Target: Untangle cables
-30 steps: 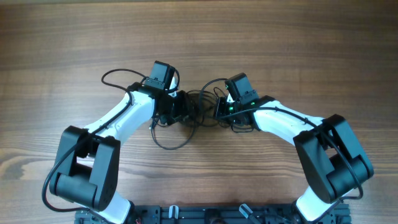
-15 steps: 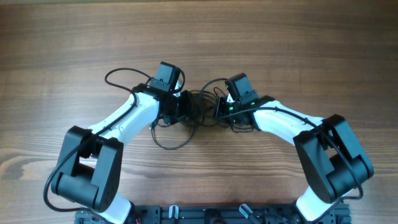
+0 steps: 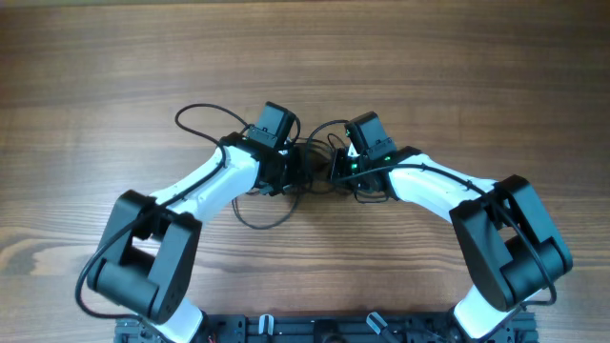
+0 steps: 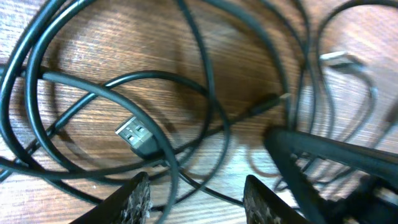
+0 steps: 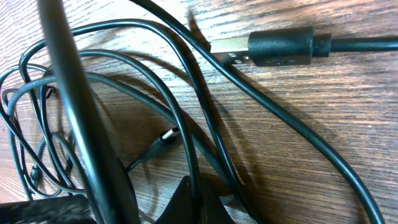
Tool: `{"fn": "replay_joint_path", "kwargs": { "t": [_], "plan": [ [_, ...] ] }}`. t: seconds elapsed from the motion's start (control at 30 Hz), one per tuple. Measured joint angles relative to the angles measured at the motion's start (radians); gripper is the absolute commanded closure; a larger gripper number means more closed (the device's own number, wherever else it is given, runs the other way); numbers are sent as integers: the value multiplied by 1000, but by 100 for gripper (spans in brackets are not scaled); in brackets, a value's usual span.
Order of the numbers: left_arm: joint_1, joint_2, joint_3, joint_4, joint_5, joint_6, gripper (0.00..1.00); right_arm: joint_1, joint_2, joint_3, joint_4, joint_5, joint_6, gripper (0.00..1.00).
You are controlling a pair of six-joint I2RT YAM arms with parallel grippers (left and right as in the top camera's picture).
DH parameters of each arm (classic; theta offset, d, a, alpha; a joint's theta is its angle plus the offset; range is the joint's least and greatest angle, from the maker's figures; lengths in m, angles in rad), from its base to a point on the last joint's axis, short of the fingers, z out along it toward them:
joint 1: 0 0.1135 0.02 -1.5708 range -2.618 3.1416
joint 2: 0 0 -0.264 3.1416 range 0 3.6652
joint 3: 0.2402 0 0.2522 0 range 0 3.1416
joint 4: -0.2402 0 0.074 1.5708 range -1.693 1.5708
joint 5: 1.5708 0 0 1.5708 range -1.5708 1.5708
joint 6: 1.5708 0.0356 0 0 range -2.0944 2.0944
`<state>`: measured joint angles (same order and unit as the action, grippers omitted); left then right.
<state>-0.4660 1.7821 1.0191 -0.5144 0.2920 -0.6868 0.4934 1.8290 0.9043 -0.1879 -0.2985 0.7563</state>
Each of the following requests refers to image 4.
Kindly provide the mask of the black USB cable thin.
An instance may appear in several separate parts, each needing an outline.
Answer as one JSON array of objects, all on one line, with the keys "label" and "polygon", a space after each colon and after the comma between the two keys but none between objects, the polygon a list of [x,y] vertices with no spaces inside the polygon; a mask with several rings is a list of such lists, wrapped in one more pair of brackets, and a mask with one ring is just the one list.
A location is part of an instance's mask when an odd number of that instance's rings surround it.
[{"label": "black USB cable thin", "polygon": [[[360,60],[356,59],[355,57],[352,57],[351,55],[347,54],[346,52],[330,52],[327,54],[320,55],[320,42],[321,42],[321,37],[323,34],[323,31],[325,27],[328,25],[328,23],[339,13],[352,8],[356,6],[387,6],[387,7],[394,7],[397,9],[397,1],[390,1],[390,0],[375,0],[375,1],[348,1],[340,6],[338,6],[336,9],[334,9],[320,24],[318,28],[318,33],[317,37],[312,40],[312,43],[314,44],[315,48],[315,53],[317,54],[317,67],[319,71],[319,76],[320,79],[322,80],[324,89],[325,89],[325,94],[328,99],[328,106],[329,106],[329,126],[328,126],[328,131],[327,133],[327,138],[331,138],[334,127],[335,127],[335,116],[336,116],[336,108],[335,108],[335,103],[333,101],[333,97],[331,95],[331,90],[329,87],[329,84],[327,81],[324,79],[324,73],[322,69],[323,63],[328,62],[328,66],[334,70],[340,71],[340,73],[344,73],[342,71],[346,70],[356,70],[356,72],[351,72],[353,75],[357,75],[360,78],[364,79],[364,82],[367,83],[368,86],[368,97],[369,97],[369,107],[366,110],[365,114],[363,115],[362,119],[359,121],[358,125],[352,129],[352,132],[350,132],[349,135],[347,135],[343,142],[348,142],[350,141],[356,134],[359,132],[363,126],[368,122],[370,119],[372,113],[375,110],[376,107],[376,101],[377,101],[377,88],[374,84],[374,82],[367,76],[362,74],[361,70],[364,69],[364,65]],[[381,135],[374,140],[374,142],[370,145],[371,148],[376,148],[381,141],[388,135],[390,134],[395,128],[397,127],[397,114],[394,114],[393,118],[389,120],[384,127],[382,128],[382,133]],[[349,168],[345,170],[344,172],[339,173],[338,175],[334,176],[332,179],[322,182],[322,181],[313,181],[312,183],[315,185],[319,186],[327,186],[329,184],[335,183],[339,181],[340,179],[345,179],[349,177],[351,174],[355,172],[354,168]]]}]

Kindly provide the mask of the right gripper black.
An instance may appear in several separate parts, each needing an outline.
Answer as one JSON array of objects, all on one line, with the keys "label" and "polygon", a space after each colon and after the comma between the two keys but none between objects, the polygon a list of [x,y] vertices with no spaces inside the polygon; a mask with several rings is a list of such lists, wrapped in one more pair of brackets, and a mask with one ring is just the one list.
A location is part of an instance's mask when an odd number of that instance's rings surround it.
[{"label": "right gripper black", "polygon": [[[281,127],[265,131],[264,145],[305,217],[313,223],[397,224],[397,154],[290,131]],[[300,171],[291,155],[307,152],[370,174],[346,197],[322,199]]]}]

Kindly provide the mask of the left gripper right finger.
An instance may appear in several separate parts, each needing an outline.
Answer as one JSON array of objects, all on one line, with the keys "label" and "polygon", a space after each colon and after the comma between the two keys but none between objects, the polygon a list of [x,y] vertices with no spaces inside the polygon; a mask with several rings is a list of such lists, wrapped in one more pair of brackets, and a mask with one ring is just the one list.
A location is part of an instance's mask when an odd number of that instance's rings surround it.
[{"label": "left gripper right finger", "polygon": [[247,224],[308,224],[254,175],[246,177],[243,205]]}]

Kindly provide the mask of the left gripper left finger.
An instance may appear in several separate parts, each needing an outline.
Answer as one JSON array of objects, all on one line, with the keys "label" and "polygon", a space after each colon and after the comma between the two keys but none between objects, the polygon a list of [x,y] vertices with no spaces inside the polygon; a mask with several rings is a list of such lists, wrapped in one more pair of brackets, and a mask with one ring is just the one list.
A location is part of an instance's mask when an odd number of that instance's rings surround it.
[{"label": "left gripper left finger", "polygon": [[72,224],[144,224],[151,209],[149,175],[140,172]]}]

